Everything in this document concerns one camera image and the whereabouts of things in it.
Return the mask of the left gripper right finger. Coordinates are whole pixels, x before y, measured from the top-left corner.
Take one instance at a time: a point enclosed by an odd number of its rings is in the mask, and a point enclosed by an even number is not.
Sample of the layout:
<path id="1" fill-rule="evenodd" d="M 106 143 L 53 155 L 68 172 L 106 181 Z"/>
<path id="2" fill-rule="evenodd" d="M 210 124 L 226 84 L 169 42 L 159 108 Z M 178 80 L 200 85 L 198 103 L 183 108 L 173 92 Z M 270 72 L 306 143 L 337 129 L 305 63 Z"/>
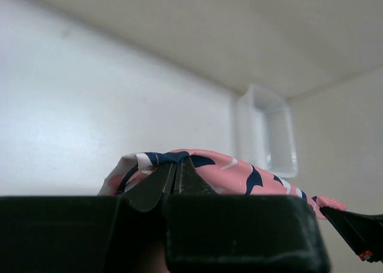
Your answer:
<path id="1" fill-rule="evenodd" d="M 190 157 L 178 164 L 179 195 L 217 195 L 217 192 L 196 172 Z"/>

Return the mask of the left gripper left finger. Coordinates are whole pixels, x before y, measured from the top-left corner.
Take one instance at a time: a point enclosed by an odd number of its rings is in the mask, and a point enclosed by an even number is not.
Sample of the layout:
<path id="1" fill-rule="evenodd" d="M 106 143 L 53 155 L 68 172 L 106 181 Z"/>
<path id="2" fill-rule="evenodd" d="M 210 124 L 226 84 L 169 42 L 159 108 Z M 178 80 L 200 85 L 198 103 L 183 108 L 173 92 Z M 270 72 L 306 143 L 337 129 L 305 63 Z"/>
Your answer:
<path id="1" fill-rule="evenodd" d="M 152 174 L 127 191 L 128 205 L 138 212 L 152 211 L 163 195 L 173 191 L 177 164 L 160 165 Z"/>

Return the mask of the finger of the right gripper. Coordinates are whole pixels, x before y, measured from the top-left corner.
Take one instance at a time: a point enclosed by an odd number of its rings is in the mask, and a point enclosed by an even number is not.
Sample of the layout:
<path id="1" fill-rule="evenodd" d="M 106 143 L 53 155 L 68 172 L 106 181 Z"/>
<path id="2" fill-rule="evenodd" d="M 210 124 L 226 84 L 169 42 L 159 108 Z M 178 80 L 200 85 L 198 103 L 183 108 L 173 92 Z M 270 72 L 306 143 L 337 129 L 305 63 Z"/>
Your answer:
<path id="1" fill-rule="evenodd" d="M 323 207 L 321 213 L 362 261 L 382 260 L 382 215 Z"/>

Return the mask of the pink shark print shorts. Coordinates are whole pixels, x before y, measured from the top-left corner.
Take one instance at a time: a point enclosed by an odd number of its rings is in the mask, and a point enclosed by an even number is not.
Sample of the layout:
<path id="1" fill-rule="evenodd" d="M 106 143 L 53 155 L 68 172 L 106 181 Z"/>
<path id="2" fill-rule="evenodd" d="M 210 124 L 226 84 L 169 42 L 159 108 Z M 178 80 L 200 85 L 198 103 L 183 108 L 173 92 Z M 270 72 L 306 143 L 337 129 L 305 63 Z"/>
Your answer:
<path id="1" fill-rule="evenodd" d="M 190 158 L 196 172 L 217 193 L 224 195 L 291 195 L 304 199 L 318 219 L 325 219 L 322 207 L 345 211 L 346 205 L 326 196 L 307 196 L 281 177 L 234 157 L 201 149 L 179 149 L 167 153 L 143 152 L 122 156 L 104 179 L 101 196 L 125 193 L 166 163 Z"/>

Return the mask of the white plastic mesh basket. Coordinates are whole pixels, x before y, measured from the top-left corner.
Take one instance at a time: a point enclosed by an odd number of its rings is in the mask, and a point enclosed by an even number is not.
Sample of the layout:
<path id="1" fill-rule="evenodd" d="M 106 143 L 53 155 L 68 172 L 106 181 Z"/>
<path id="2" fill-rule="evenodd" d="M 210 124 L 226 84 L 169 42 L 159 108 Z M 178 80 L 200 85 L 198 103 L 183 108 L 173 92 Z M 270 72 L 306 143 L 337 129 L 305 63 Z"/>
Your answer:
<path id="1" fill-rule="evenodd" d="M 286 100 L 252 84 L 234 110 L 237 158 L 282 178 L 296 177 L 296 145 Z"/>

